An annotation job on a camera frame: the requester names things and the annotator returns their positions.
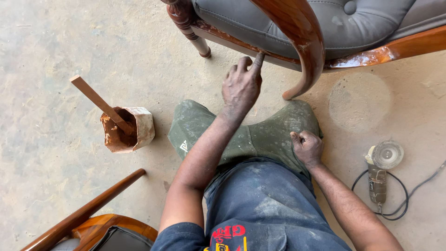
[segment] chair leg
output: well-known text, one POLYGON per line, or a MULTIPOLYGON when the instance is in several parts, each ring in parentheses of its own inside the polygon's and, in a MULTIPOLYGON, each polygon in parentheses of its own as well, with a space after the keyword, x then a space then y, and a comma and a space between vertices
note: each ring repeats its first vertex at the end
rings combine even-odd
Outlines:
POLYGON ((208 58, 211 56, 211 49, 204 38, 193 32, 190 24, 194 17, 194 8, 190 0, 162 0, 167 4, 167 13, 175 25, 186 36, 187 39, 197 48, 200 56, 208 58))

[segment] power cord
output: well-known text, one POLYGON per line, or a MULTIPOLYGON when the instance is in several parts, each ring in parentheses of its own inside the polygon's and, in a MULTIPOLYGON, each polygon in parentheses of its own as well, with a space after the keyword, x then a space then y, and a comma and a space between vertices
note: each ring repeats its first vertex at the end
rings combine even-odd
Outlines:
MULTIPOLYGON (((403 187, 404 192, 406 194, 406 199, 403 201, 403 203, 401 203, 401 205, 393 212, 393 213, 383 213, 382 212, 382 208, 381 206, 379 207, 379 212, 374 212, 376 214, 380 214, 384 219, 389 220, 389 221, 396 221, 397 219, 400 219, 401 217, 403 217, 406 212, 407 212, 407 208, 409 207, 409 198, 413 195, 413 193, 422 185, 424 185, 426 182, 428 182, 429 180, 433 179, 441 170, 444 169, 444 167, 446 166, 446 161, 439 167, 437 168, 437 170, 435 171, 435 173, 433 175, 431 175, 429 178, 427 178, 426 180, 424 180, 423 182, 421 182, 420 184, 418 184, 410 193, 407 193, 407 189, 404 186, 403 182, 398 179, 395 175, 391 174, 390 172, 387 172, 388 174, 390 174, 390 176, 392 176, 393 178, 395 178, 403 187), (402 214, 400 214, 398 217, 396 218, 387 218, 386 216, 392 216, 395 215, 398 211, 400 211, 400 209, 404 206, 404 204, 406 205, 406 207, 404 208, 404 211, 402 214)), ((355 189, 356 183, 358 182, 358 180, 366 173, 368 172, 368 169, 363 171, 358 178, 355 180, 355 182, 353 183, 353 185, 351 186, 351 190, 353 191, 355 189)))

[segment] shorts logo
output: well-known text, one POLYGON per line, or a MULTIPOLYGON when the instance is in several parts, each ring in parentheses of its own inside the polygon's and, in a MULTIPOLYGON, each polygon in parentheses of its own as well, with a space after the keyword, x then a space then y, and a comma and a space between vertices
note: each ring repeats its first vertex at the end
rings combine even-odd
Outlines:
POLYGON ((187 152, 187 143, 186 140, 181 144, 180 149, 187 152))

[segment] dusty floor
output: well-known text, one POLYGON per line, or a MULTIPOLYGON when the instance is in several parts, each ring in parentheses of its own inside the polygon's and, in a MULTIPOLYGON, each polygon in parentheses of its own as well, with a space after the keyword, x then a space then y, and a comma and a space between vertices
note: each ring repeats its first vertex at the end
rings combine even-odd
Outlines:
MULTIPOLYGON (((181 100, 217 113, 220 83, 242 54, 209 43, 203 59, 160 1, 0 2, 0 241, 18 250, 138 168, 148 175, 98 214, 126 215, 155 228, 180 158, 166 134, 181 100), (111 105, 153 113, 153 142, 130 154, 103 145, 100 110, 68 81, 80 74, 111 105)), ((324 74, 301 98, 325 138, 323 159, 348 186, 366 168, 370 146, 393 139, 405 149, 392 170, 411 190, 446 159, 446 53, 324 74)), ((286 101, 300 73, 264 64, 262 93, 245 120, 260 122, 286 101)), ((406 250, 446 246, 446 173, 420 188, 407 214, 384 224, 406 250)), ((403 200, 393 180, 385 211, 403 200)), ((372 206, 363 178, 357 194, 372 206)), ((320 191, 329 223, 350 245, 320 191)))

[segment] man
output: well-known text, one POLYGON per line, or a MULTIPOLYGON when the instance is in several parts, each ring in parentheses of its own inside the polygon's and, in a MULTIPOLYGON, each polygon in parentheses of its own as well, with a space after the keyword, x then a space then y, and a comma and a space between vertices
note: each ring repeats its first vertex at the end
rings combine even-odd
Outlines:
POLYGON ((169 140, 184 160, 152 251, 350 250, 328 226, 311 177, 357 250, 402 250, 322 163, 322 133, 306 102, 292 101, 264 122, 240 125, 259 96, 263 59, 243 57, 232 66, 218 116, 191 100, 175 109, 169 140))

